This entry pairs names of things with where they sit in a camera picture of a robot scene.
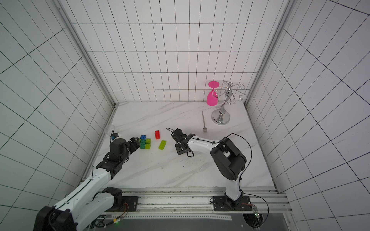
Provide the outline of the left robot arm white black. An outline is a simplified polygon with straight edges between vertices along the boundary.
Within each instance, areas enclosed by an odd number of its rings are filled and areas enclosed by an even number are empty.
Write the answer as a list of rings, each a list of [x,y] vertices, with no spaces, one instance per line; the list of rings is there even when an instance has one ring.
[[[54,206],[44,206],[36,216],[35,231],[82,231],[88,226],[106,227],[137,208],[137,196],[107,184],[140,148],[139,138],[111,138],[110,151],[75,190]]]

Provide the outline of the lime long lego brick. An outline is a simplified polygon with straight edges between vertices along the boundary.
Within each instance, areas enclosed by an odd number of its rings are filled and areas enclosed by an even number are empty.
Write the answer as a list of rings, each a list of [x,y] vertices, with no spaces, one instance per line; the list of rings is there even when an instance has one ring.
[[[161,143],[159,145],[159,150],[164,150],[165,146],[166,146],[166,143],[167,141],[166,140],[161,140]]]

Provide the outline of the red lego brick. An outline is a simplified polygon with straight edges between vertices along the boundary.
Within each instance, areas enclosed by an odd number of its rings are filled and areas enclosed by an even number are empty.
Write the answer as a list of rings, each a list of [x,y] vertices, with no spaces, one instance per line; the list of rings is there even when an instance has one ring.
[[[155,131],[155,139],[159,140],[161,138],[160,131]]]

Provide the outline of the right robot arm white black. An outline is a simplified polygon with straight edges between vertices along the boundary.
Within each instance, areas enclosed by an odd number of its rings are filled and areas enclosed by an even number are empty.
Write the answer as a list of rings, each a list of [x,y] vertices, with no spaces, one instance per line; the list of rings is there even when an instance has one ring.
[[[240,187],[241,176],[249,166],[247,158],[238,147],[228,138],[224,137],[219,141],[200,138],[195,134],[186,135],[181,129],[167,128],[175,141],[175,149],[178,155],[185,154],[193,158],[195,152],[208,153],[220,173],[226,178],[226,190],[223,196],[213,196],[211,202],[215,211],[250,211],[242,203],[243,192]]]

